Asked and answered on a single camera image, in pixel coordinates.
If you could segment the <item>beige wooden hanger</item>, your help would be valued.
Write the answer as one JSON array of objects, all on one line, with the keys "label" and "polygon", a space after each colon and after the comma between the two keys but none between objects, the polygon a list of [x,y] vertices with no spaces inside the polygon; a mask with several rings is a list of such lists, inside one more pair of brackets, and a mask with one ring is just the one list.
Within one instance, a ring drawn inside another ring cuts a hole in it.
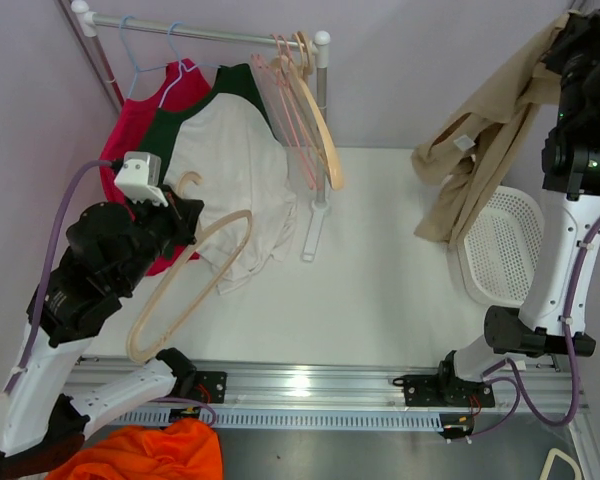
[{"label": "beige wooden hanger", "polygon": [[[169,291],[173,290],[175,285],[180,280],[182,270],[186,267],[191,255],[197,253],[202,247],[206,246],[210,240],[217,236],[223,229],[240,222],[245,223],[245,229],[242,238],[239,240],[232,253],[224,260],[224,263],[217,269],[212,278],[206,283],[206,285],[202,287],[197,294],[192,294],[191,292],[185,294],[183,290],[178,291],[178,296],[182,297],[182,300],[177,300],[176,294],[170,294]],[[185,248],[184,252],[160,280],[159,284],[147,299],[139,316],[128,332],[126,338],[126,355],[129,360],[135,364],[144,364],[157,356],[159,351],[185,324],[189,316],[217,287],[219,282],[228,273],[229,268],[243,253],[252,237],[253,226],[253,213],[249,209],[241,209],[231,212],[207,227],[202,226],[200,221],[197,221],[194,230],[194,240]],[[176,305],[182,307],[182,311],[172,319],[169,325],[161,331],[156,339],[154,339],[149,345],[142,346],[142,335],[145,329],[149,326],[155,310],[160,306],[164,297],[167,297],[168,300],[175,300]]]}]

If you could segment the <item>beige t shirt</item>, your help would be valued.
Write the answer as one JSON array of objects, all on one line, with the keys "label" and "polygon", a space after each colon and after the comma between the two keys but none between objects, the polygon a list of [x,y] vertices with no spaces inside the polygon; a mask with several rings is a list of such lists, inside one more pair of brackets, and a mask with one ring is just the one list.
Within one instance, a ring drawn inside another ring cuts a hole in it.
[{"label": "beige t shirt", "polygon": [[510,170],[540,108],[559,102],[559,75],[542,60],[572,14],[536,33],[414,149],[416,175],[441,187],[416,236],[455,246],[468,234]]}]

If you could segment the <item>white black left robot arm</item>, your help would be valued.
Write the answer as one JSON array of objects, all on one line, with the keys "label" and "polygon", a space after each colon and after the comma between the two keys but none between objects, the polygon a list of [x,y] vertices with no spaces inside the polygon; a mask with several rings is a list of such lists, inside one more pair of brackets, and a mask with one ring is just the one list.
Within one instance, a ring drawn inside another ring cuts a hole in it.
[{"label": "white black left robot arm", "polygon": [[28,307],[36,339],[10,389],[11,410],[0,441],[0,479],[48,472],[80,450],[99,428],[154,399],[195,402],[199,374],[175,348],[122,380],[82,396],[63,392],[76,361],[104,323],[130,298],[155,260],[193,242],[201,200],[170,188],[167,203],[90,206],[71,225],[60,263],[43,277]]}]

